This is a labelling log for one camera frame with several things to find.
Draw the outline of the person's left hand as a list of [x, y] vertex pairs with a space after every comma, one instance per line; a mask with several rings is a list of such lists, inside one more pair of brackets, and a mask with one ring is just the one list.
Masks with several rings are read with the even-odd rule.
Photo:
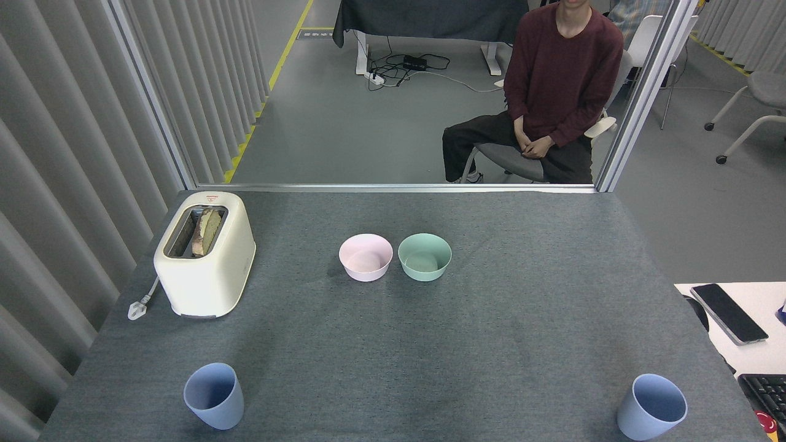
[[553, 138], [544, 136], [534, 142], [525, 143], [525, 146], [522, 148], [522, 156], [531, 159], [545, 158], [553, 145], [555, 145]]

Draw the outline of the person's right hand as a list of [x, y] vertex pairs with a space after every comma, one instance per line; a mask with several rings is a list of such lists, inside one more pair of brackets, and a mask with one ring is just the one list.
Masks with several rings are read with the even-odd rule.
[[534, 151], [530, 148], [532, 144], [531, 139], [523, 131], [523, 116], [514, 119], [513, 133], [522, 155], [528, 158], [534, 158]]

